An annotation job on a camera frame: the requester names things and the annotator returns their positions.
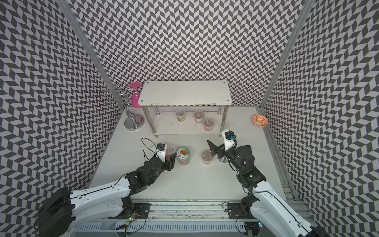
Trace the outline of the clear cup orange contents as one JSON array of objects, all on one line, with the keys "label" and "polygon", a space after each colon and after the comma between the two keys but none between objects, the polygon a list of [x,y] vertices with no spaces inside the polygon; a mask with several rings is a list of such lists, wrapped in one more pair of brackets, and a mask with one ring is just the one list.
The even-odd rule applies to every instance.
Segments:
[{"label": "clear cup orange contents", "polygon": [[205,164],[205,165],[209,165],[212,163],[213,161],[213,156],[212,156],[212,153],[210,150],[206,150],[204,151],[202,154],[201,154],[201,159],[202,159],[202,162]]}]

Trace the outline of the red jar with printed lid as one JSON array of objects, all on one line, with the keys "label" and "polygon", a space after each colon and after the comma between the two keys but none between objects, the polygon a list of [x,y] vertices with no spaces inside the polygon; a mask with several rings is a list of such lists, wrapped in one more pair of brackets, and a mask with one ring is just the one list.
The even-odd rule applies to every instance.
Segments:
[{"label": "red jar with printed lid", "polygon": [[179,148],[177,151],[177,158],[176,160],[180,165],[188,165],[190,162],[190,150],[188,148],[182,147]]}]

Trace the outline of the small cup red contents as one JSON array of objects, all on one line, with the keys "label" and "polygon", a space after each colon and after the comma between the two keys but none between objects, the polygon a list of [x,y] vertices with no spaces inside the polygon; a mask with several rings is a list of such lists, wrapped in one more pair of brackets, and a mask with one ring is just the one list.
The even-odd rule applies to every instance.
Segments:
[{"label": "small cup red contents", "polygon": [[171,146],[167,146],[166,150],[165,150],[165,155],[166,155],[166,159],[169,160],[170,157],[176,153],[176,150],[175,148],[171,147]]}]

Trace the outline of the white lid seed jar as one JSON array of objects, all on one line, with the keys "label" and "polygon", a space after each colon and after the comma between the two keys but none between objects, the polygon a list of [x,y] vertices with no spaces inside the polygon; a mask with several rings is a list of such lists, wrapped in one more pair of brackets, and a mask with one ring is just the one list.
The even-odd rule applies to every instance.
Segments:
[{"label": "white lid seed jar", "polygon": [[155,153],[157,153],[157,149],[156,149],[156,147],[154,145],[150,148],[150,150],[151,150],[151,154],[152,155],[155,154]]}]

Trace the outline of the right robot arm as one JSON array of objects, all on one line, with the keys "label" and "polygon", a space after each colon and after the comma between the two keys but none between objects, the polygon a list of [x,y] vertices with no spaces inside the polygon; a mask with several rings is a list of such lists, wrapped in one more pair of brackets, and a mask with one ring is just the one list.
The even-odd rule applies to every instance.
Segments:
[{"label": "right robot arm", "polygon": [[241,201],[241,209],[248,218],[262,222],[277,237],[327,237],[321,226],[315,226],[298,214],[274,190],[266,177],[255,166],[250,145],[238,146],[233,131],[222,132],[224,143],[216,146],[208,141],[212,156],[225,158],[236,172],[242,188],[248,191]]}]

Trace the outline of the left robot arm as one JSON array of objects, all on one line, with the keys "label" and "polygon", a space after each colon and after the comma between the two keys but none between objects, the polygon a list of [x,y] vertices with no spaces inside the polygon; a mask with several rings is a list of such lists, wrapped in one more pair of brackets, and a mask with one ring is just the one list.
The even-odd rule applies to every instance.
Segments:
[{"label": "left robot arm", "polygon": [[176,154],[167,154],[165,144],[159,143],[156,150],[143,166],[114,182],[74,191],[64,187],[52,193],[38,210],[34,227],[39,236],[60,237],[80,224],[130,215],[134,208],[131,196],[146,190],[175,166]]}]

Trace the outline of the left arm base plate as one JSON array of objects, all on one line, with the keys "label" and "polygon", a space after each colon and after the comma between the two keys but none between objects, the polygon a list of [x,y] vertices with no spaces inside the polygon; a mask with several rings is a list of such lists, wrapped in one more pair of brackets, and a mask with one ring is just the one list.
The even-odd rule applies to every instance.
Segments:
[{"label": "left arm base plate", "polygon": [[135,203],[133,208],[125,208],[118,216],[108,217],[108,219],[128,220],[133,214],[136,214],[135,218],[146,220],[149,217],[151,206],[150,203]]}]

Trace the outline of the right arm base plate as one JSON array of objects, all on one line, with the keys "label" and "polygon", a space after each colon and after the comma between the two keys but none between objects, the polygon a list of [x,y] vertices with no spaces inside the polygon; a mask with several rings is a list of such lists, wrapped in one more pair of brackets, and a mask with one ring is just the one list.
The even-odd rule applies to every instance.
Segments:
[{"label": "right arm base plate", "polygon": [[250,209],[242,203],[227,203],[229,219],[252,219]]}]

